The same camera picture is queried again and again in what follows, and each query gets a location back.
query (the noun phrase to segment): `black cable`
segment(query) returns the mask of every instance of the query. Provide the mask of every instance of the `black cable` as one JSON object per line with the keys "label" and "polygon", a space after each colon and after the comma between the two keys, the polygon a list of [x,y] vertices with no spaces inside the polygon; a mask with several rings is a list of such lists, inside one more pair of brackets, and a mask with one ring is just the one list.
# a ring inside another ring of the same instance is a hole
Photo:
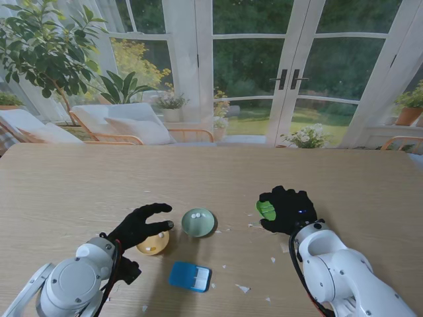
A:
{"label": "black cable", "polygon": [[301,281],[301,284],[303,285],[303,287],[305,288],[305,290],[307,291],[307,294],[309,295],[311,301],[313,302],[313,304],[316,306],[316,308],[320,311],[320,313],[325,316],[325,317],[335,317],[335,313],[333,312],[333,310],[327,309],[325,308],[321,303],[319,303],[317,300],[314,299],[314,297],[311,295],[309,288],[307,287],[307,284],[305,282],[304,279],[304,275],[303,272],[301,271],[301,269],[299,268],[299,264],[297,261],[297,257],[295,255],[295,246],[294,246],[294,241],[295,241],[295,237],[297,236],[297,233],[301,230],[302,228],[298,228],[296,229],[291,236],[289,236],[289,242],[288,242],[288,246],[289,246],[289,255],[291,256],[291,261],[292,264],[295,268],[295,271],[298,274],[298,278]]}

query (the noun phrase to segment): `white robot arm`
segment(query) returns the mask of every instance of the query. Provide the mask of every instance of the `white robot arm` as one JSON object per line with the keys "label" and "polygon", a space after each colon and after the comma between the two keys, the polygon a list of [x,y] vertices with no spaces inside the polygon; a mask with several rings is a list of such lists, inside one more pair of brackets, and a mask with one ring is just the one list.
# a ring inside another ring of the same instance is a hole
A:
{"label": "white robot arm", "polygon": [[302,228],[295,237],[311,296],[329,302],[337,317],[417,316],[397,292],[373,274],[363,254],[349,249],[325,223]]}
{"label": "white robot arm", "polygon": [[92,238],[74,258],[59,265],[46,264],[28,281],[3,317],[21,317],[37,293],[36,310],[42,317],[94,316],[101,304],[101,281],[112,272],[115,246],[105,238]]}

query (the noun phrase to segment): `terracotta pot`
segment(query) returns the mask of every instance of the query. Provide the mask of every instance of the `terracotta pot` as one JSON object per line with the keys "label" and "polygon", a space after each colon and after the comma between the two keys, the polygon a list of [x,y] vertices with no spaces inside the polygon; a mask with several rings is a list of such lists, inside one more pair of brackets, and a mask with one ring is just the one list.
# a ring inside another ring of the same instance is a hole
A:
{"label": "terracotta pot", "polygon": [[420,119],[417,121],[416,127],[423,127],[423,116],[421,116]]}
{"label": "terracotta pot", "polygon": [[223,137],[226,134],[226,127],[215,127],[213,129],[213,138],[214,141],[222,141]]}
{"label": "terracotta pot", "polygon": [[411,125],[422,114],[423,108],[403,108],[395,125]]}
{"label": "terracotta pot", "polygon": [[14,110],[19,109],[18,106],[0,106],[0,110]]}

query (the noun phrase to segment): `flower pot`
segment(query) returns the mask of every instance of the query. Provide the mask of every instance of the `flower pot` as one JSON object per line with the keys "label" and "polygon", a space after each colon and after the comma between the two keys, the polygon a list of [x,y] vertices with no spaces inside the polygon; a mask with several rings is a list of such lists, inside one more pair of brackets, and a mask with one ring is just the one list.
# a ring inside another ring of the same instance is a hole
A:
{"label": "flower pot", "polygon": [[10,105],[10,106],[0,106],[0,110],[14,110],[14,109],[19,109],[19,107],[18,106],[13,106],[13,105]]}
{"label": "flower pot", "polygon": [[166,122],[179,122],[179,109],[163,109]]}
{"label": "flower pot", "polygon": [[395,125],[411,125],[422,114],[423,108],[403,108]]}
{"label": "flower pot", "polygon": [[421,116],[420,119],[417,121],[416,127],[423,127],[423,116]]}
{"label": "flower pot", "polygon": [[397,122],[398,117],[388,117],[385,121],[385,125],[393,125]]}
{"label": "flower pot", "polygon": [[223,137],[226,134],[226,127],[215,127],[213,129],[214,141],[222,141]]}

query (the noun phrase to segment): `white pillow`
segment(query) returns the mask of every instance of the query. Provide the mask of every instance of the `white pillow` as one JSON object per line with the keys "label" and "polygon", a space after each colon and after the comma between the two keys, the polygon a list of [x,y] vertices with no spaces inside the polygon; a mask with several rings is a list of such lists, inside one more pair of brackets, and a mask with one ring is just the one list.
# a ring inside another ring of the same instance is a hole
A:
{"label": "white pillow", "polygon": [[152,121],[136,121],[123,118],[105,118],[120,134],[138,137],[145,145],[164,145],[172,143],[169,131]]}
{"label": "white pillow", "polygon": [[32,143],[83,143],[76,136],[53,123],[47,123],[44,127],[36,129],[18,129]]}

